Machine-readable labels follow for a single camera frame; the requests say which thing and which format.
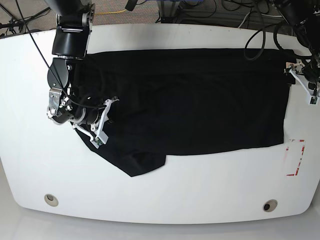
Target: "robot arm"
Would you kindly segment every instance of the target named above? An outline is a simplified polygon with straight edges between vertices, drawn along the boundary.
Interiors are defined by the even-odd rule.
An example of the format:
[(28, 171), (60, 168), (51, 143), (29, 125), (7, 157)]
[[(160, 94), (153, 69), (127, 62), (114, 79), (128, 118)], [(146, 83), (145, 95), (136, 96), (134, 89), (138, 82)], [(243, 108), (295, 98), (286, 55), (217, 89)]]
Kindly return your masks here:
[[(270, 0), (273, 6), (283, 16), (285, 21), (292, 27), (297, 39), (301, 45), (308, 48), (311, 56), (302, 57), (296, 55), (300, 59), (299, 64), (289, 64), (286, 69), (287, 73), (299, 81), (307, 92), (307, 103), (309, 105), (317, 105), (320, 100), (320, 22), (314, 14), (319, 8), (318, 0)], [(280, 23), (274, 31), (273, 38), (277, 43), (277, 33), (281, 25)]]
[(58, 125), (72, 122), (73, 128), (90, 136), (92, 144), (98, 148), (107, 143), (103, 126), (116, 99), (90, 102), (88, 98), (91, 96), (81, 96), (75, 84), (76, 71), (81, 68), (87, 53), (95, 4), (90, 0), (45, 1), (57, 13), (52, 47), (52, 54), (57, 57), (53, 58), (47, 75), (50, 86), (47, 116)]

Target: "metal bracket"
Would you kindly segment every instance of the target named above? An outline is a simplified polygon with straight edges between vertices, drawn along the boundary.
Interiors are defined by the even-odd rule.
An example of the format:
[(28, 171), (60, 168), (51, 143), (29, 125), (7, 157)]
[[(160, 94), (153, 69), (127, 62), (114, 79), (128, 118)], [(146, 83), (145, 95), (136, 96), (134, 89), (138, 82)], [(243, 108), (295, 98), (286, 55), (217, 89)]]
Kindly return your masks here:
[(314, 95), (314, 91), (309, 89), (308, 80), (303, 75), (297, 75), (296, 70), (294, 68), (290, 69), (289, 73), (302, 85), (304, 90), (306, 91), (306, 103), (308, 105), (317, 106), (320, 100), (320, 90)]
[(113, 99), (108, 99), (104, 102), (105, 109), (102, 112), (101, 118), (97, 122), (91, 124), (91, 130), (94, 134), (85, 130), (83, 127), (78, 125), (78, 123), (74, 123), (72, 125), (72, 128), (78, 129), (80, 132), (90, 137), (90, 142), (98, 149), (101, 145), (106, 144), (109, 139), (109, 137), (105, 134), (105, 132), (103, 132), (103, 128), (104, 128), (105, 122), (109, 120), (108, 113), (110, 111), (111, 104), (116, 101), (119, 101), (119, 99), (117, 97), (114, 97)]
[(58, 114), (61, 95), (62, 90), (59, 88), (53, 87), (49, 91), (49, 107), (47, 116), (50, 119)]

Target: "cable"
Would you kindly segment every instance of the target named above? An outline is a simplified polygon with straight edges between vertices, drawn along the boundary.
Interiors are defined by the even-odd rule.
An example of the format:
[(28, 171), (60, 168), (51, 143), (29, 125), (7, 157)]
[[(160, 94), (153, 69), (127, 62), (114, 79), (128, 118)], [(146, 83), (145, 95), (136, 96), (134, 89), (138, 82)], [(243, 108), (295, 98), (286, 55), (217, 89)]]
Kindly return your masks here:
[(36, 13), (35, 15), (31, 16), (26, 22), (29, 22), (29, 21), (32, 21), (34, 19), (37, 19), (39, 15), (45, 13), (46, 11), (48, 11), (45, 15), (47, 15), (50, 11), (51, 11), (51, 8), (50, 7), (47, 7), (43, 10), (41, 10), (40, 12)]
[(213, 13), (211, 13), (209, 16), (192, 16), (192, 15), (189, 15), (189, 14), (187, 14), (187, 13), (185, 13), (185, 12), (183, 12), (183, 14), (184, 15), (187, 15), (187, 16), (189, 16), (189, 17), (191, 17), (191, 18), (196, 18), (196, 19), (207, 19), (207, 18), (210, 18), (213, 14), (215, 14), (216, 13), (216, 11), (217, 11), (217, 3), (216, 3), (216, 0), (213, 0), (213, 2), (214, 2), (214, 11), (213, 11)]
[(241, 28), (241, 26), (246, 22), (247, 17), (250, 16), (250, 14), (252, 14), (252, 13), (253, 13), (252, 10), (250, 10), (250, 12), (248, 12), (248, 13), (245, 15), (243, 21), (242, 21), (242, 22), (240, 23), (240, 25), (238, 26), (238, 29)]
[(204, 1), (205, 1), (205, 0), (198, 1), (195, 5), (192, 5), (192, 4), (190, 4), (190, 3), (187, 3), (187, 1), (183, 1), (183, 3), (184, 3), (186, 6), (193, 8), (193, 7), (196, 7), (196, 6), (200, 6), (201, 4), (204, 3)]
[(274, 44), (276, 45), (276, 47), (281, 51), (283, 52), (284, 54), (286, 54), (287, 56), (290, 56), (292, 58), (296, 58), (296, 59), (301, 59), (301, 60), (309, 60), (309, 59), (312, 59), (312, 55), (311, 56), (300, 56), (300, 55), (297, 55), (295, 53), (290, 53), (286, 50), (284, 50), (279, 42), (278, 42), (278, 32), (280, 30), (280, 28), (286, 24), (287, 22), (285, 20), (281, 21), (280, 23), (278, 23), (275, 28), (274, 28), (274, 31), (273, 31), (273, 41), (274, 41)]
[(262, 16), (266, 16), (266, 17), (272, 17), (272, 18), (282, 18), (281, 15), (279, 16), (274, 16), (274, 15), (268, 15), (268, 14), (264, 14), (264, 13), (261, 13)]
[(233, 12), (233, 11), (236, 11), (236, 10), (238, 10), (239, 8), (241, 8), (241, 5), (238, 4), (237, 2), (235, 2), (236, 4), (238, 4), (238, 7), (235, 8), (235, 9), (228, 9), (228, 8), (226, 8), (226, 6), (224, 5), (224, 1), (227, 1), (227, 2), (229, 2), (229, 3), (232, 3), (232, 2), (229, 1), (229, 0), (221, 0), (221, 5), (222, 5), (222, 7), (223, 7), (225, 10), (229, 11), (229, 12)]
[(159, 22), (161, 22), (161, 14), (160, 14), (160, 11), (158, 11), (158, 13), (159, 13), (159, 17), (158, 17), (158, 19), (154, 22), (155, 24), (157, 24), (157, 23), (159, 23)]
[(143, 1), (143, 2), (140, 2), (140, 3), (137, 3), (136, 5), (142, 5), (142, 4), (145, 4), (146, 2), (148, 2), (148, 1), (146, 0), (146, 1)]
[[(268, 26), (265, 27), (266, 28), (269, 28), (269, 27), (272, 27), (272, 26), (276, 26), (278, 23), (273, 23), (273, 24), (270, 24)], [(258, 33), (260, 33), (261, 31), (263, 30), (263, 28), (261, 28), (260, 30), (256, 31), (251, 37), (250, 39), (248, 40), (248, 42), (246, 43), (245, 47), (247, 48), (249, 43), (252, 41), (252, 39), (254, 39), (255, 36), (257, 36)]]
[(55, 74), (53, 73), (53, 71), (51, 70), (49, 64), (47, 63), (44, 55), (43, 55), (42, 52), (40, 51), (40, 49), (39, 49), (39, 47), (38, 47), (38, 45), (37, 45), (34, 37), (32, 36), (32, 34), (31, 34), (30, 30), (29, 30), (29, 27), (28, 27), (28, 25), (27, 25), (27, 23), (26, 23), (26, 21), (25, 21), (25, 18), (24, 18), (24, 16), (23, 16), (22, 12), (21, 12), (21, 9), (20, 9), (18, 0), (15, 0), (15, 3), (16, 3), (16, 6), (17, 6), (17, 8), (18, 8), (18, 11), (19, 11), (19, 13), (20, 13), (20, 16), (21, 16), (21, 19), (22, 19), (22, 21), (23, 21), (23, 24), (25, 25), (25, 28), (27, 29), (27, 32), (29, 33), (29, 35), (30, 35), (30, 37), (31, 37), (31, 39), (32, 39), (32, 41), (33, 41), (33, 43), (34, 43), (34, 46), (35, 46), (36, 49), (38, 50), (38, 52), (39, 52), (42, 60), (44, 61), (45, 65), (47, 66), (48, 70), (51, 72), (51, 74), (54, 76), (54, 78), (55, 78), (56, 81), (58, 82), (58, 84), (59, 84), (59, 86), (61, 87), (61, 90), (63, 91), (63, 93), (70, 98), (70, 101), (71, 101), (73, 104), (75, 104), (75, 105), (77, 105), (77, 106), (80, 106), (80, 107), (83, 107), (83, 108), (89, 108), (89, 109), (102, 109), (102, 108), (105, 108), (105, 107), (106, 107), (105, 105), (98, 105), (98, 106), (82, 105), (82, 104), (79, 104), (79, 103), (77, 103), (77, 102), (75, 102), (75, 101), (73, 101), (73, 100), (71, 99), (71, 96), (68, 95), (67, 92), (64, 90), (63, 84), (62, 84), (62, 82), (60, 81), (59, 76), (56, 77), (56, 75), (55, 75)]
[(39, 14), (42, 14), (42, 13), (44, 13), (45, 11), (48, 11), (48, 10), (49, 10), (49, 12), (50, 12), (50, 11), (51, 11), (51, 8), (50, 8), (50, 7), (47, 7), (47, 8), (45, 8), (45, 9), (41, 10), (40, 12), (36, 13), (35, 15), (26, 16), (26, 17), (24, 18), (24, 20), (26, 20), (27, 22), (29, 22), (29, 21), (31, 21), (30, 18), (32, 18), (32, 20), (34, 20), (34, 19), (38, 19), (39, 17), (43, 17), (43, 16), (47, 15), (48, 12), (47, 12), (45, 15), (41, 15), (41, 16), (38, 16), (38, 15), (39, 15)]
[[(237, 4), (238, 7), (235, 8), (235, 9), (228, 9), (228, 8), (226, 8), (226, 6), (224, 5), (224, 1), (229, 2), (229, 3), (233, 3), (233, 4)], [(268, 10), (267, 10), (266, 12), (264, 12), (263, 14), (268, 14), (268, 13), (270, 12), (269, 3), (268, 3), (267, 0), (265, 0), (264, 2), (266, 3), (266, 6), (267, 6)], [(230, 12), (236, 11), (236, 10), (240, 9), (241, 7), (250, 8), (250, 9), (252, 9), (252, 8), (255, 7), (255, 5), (252, 4), (252, 2), (245, 2), (245, 3), (243, 3), (243, 0), (241, 0), (241, 2), (236, 2), (236, 1), (234, 1), (234, 0), (221, 0), (221, 5), (222, 5), (222, 7), (223, 7), (225, 10), (230, 11)]]
[(124, 13), (125, 11), (127, 11), (127, 10), (125, 9), (125, 10), (121, 10), (121, 11), (98, 12), (98, 13), (95, 13), (94, 15), (120, 14), (120, 13)]
[(8, 14), (13, 20), (17, 21), (17, 18), (0, 3), (0, 8), (2, 8), (3, 11), (5, 11), (6, 14)]
[(252, 8), (250, 8), (250, 14), (249, 14), (249, 17), (248, 17), (248, 23), (247, 23), (247, 25), (246, 25), (246, 29), (249, 29), (249, 23), (250, 23), (251, 13), (252, 13)]
[(259, 7), (258, 7), (258, 4), (257, 4), (256, 0), (252, 0), (252, 2), (253, 2), (253, 4), (254, 4), (254, 7), (256, 8), (256, 11), (257, 11), (257, 13), (258, 13), (258, 15), (259, 15), (259, 17), (260, 17), (260, 20), (261, 20), (263, 40), (262, 40), (262, 46), (261, 46), (260, 51), (259, 51), (259, 52), (257, 53), (257, 55), (254, 56), (254, 57), (248, 57), (248, 56), (246, 55), (246, 50), (247, 50), (247, 48), (248, 48), (248, 45), (249, 45), (250, 41), (253, 39), (253, 37), (250, 39), (250, 41), (248, 41), (248, 42), (246, 43), (246, 45), (245, 45), (245, 47), (244, 47), (243, 53), (244, 53), (244, 58), (247, 59), (248, 61), (255, 61), (255, 60), (257, 60), (257, 59), (262, 55), (262, 53), (264, 52), (265, 46), (266, 46), (266, 27), (265, 27), (265, 21), (264, 21), (264, 18), (262, 17), (262, 14), (261, 14), (261, 12), (260, 12), (260, 9), (259, 9)]
[(39, 18), (42, 18), (42, 17), (48, 15), (48, 14), (50, 13), (50, 11), (51, 11), (51, 8), (48, 9), (48, 12), (47, 12), (46, 14), (39, 15), (39, 13), (37, 13), (36, 15), (31, 16), (28, 20), (26, 20), (26, 24), (28, 25), (31, 21), (36, 20), (36, 19), (39, 19)]

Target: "black garment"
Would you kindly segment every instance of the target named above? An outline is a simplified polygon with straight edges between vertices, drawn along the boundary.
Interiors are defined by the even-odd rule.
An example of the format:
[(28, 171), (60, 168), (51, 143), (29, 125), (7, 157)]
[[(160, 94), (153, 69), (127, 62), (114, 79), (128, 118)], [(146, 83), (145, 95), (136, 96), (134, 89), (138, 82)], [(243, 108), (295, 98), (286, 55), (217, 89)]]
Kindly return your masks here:
[[(113, 124), (103, 129), (106, 145), (96, 149), (77, 133), (90, 150), (131, 177), (163, 166), (166, 155), (284, 142), (292, 81), (284, 68), (294, 59), (278, 50), (265, 50), (257, 61), (246, 61), (243, 49), (135, 50), (89, 58), (78, 84), (120, 101), (109, 113)], [(103, 69), (103, 81), (93, 63)]]

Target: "gray carpet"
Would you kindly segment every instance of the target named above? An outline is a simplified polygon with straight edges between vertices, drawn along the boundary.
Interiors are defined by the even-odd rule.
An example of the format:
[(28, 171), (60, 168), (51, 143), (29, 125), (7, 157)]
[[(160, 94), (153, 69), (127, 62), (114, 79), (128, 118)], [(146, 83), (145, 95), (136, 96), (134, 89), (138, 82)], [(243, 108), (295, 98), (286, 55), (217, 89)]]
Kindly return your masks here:
[[(44, 0), (18, 0), (22, 13), (24, 17), (32, 16), (42, 9), (45, 9), (47, 4)], [(113, 12), (113, 11), (120, 11), (125, 8), (125, 5), (128, 0), (93, 0), (92, 2), (96, 3), (96, 13), (102, 12)], [(215, 2), (216, 1), (216, 14), (221, 13), (248, 13), (250, 11), (247, 7), (241, 7), (237, 11), (228, 12), (226, 11), (222, 5), (221, 0), (204, 0), (204, 3), (200, 6), (195, 7), (199, 10), (206, 10), (206, 11), (214, 11), (215, 9)], [(11, 11), (14, 16), (20, 19), (20, 15), (16, 6), (15, 0), (0, 0), (9, 11)], [(226, 7), (230, 9), (234, 9), (236, 5), (234, 3), (230, 3), (225, 1), (224, 4)], [(262, 11), (266, 11), (266, 4), (261, 3), (260, 8)], [(269, 14), (277, 15), (278, 13), (271, 7), (271, 11)], [(158, 5), (156, 1), (150, 0), (142, 5), (137, 5), (133, 12), (123, 12), (118, 14), (106, 14), (106, 15), (96, 15), (94, 18), (94, 25), (106, 25), (106, 24), (138, 24), (138, 23), (155, 23), (158, 18)], [(6, 24), (10, 20), (10, 17), (0, 9), (0, 23)], [(228, 26), (237, 26), (239, 20), (235, 21), (235, 23), (229, 24)], [(256, 16), (252, 16), (250, 21), (250, 29), (257, 29), (257, 26), (254, 24), (258, 23), (258, 19)], [(32, 29), (39, 29), (42, 31), (50, 30), (56, 27), (56, 15), (53, 11), (50, 11), (46, 16), (40, 17), (38, 19), (33, 20), (29, 23), (29, 28)], [(1, 29), (0, 34), (4, 33), (6, 30)]]

